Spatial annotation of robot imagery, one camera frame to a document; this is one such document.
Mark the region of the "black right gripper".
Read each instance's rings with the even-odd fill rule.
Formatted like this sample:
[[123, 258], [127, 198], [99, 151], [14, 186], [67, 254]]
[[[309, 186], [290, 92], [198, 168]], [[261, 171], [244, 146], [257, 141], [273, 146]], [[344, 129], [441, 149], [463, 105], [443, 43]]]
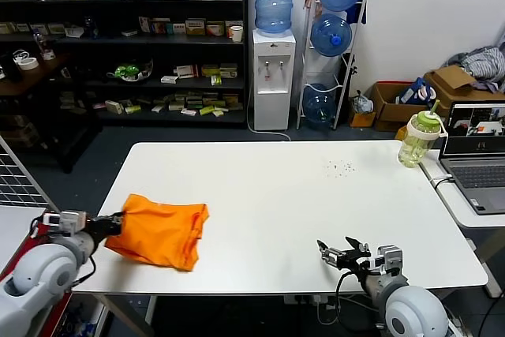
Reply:
[[328, 265], [336, 265], [337, 269], [347, 269], [354, 274], [367, 275], [374, 267], [376, 258], [372, 257], [367, 243], [346, 236], [346, 241], [353, 249], [338, 250], [317, 240], [321, 260]]

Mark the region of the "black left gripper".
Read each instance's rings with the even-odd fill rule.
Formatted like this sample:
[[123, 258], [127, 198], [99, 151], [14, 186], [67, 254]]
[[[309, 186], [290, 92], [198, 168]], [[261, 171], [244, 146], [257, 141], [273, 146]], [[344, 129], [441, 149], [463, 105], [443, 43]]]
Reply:
[[84, 231], [91, 236], [106, 238], [118, 236], [122, 232], [123, 212], [97, 216], [86, 220]]

